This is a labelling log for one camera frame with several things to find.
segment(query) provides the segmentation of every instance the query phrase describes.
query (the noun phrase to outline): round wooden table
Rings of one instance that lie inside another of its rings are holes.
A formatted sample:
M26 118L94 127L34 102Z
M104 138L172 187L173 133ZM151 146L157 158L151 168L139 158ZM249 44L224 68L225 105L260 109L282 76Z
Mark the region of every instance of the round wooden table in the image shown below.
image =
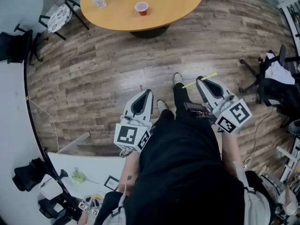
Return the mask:
M99 9L91 0L80 0L83 15L93 24L111 30L129 31L139 38L154 38L164 33L169 24L193 11L201 0L105 0L107 7ZM135 5L149 5L141 16Z

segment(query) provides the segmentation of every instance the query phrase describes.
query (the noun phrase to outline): black shirt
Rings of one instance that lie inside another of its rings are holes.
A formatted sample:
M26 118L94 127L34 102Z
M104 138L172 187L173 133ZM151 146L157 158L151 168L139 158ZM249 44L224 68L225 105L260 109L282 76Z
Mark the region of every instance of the black shirt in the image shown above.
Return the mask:
M95 224L118 206L106 194ZM156 127L140 156L140 174L124 203L127 225L243 224L244 187L224 168L207 120L187 117Z

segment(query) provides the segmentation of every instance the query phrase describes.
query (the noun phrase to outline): person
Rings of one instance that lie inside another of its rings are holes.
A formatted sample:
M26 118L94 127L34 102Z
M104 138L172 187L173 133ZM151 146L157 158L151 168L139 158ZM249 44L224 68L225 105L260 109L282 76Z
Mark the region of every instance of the person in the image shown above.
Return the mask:
M222 133L220 154L209 121L184 107L190 99L182 76L175 73L173 82L176 119L163 100L157 101L160 118L153 134L141 153L126 157L119 189L105 195L96 225L250 224L244 184L233 164L243 167L236 136ZM254 189L260 188L247 179ZM121 207L125 219L109 223ZM268 211L268 205L260 207L264 209ZM263 216L267 222L256 219L257 224L269 223L268 213Z

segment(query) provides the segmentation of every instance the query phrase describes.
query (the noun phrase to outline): table base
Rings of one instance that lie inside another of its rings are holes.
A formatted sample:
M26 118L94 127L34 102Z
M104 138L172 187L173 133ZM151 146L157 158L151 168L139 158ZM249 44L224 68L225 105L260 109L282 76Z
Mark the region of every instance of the table base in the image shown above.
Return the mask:
M159 27L159 28L154 28L154 29L144 30L144 31L137 31L137 32L130 32L130 33L137 38L145 38L145 39L156 38L156 37L162 35L165 31L167 31L169 26L170 25L166 25L166 26Z

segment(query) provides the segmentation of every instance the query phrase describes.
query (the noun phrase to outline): whiteboard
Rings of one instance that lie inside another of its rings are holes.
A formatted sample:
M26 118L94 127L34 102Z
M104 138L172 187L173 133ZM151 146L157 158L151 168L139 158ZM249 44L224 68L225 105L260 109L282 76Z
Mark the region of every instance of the whiteboard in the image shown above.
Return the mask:
M60 175L61 169L68 173L68 177L63 178L61 181L71 196L80 199L92 194L104 195L116 189L117 182L114 179L120 180L125 163L125 158L121 157L90 157L52 152L48 152L48 156L58 175ZM76 167L89 180L100 184L90 181L85 181L82 184L74 183L72 174Z

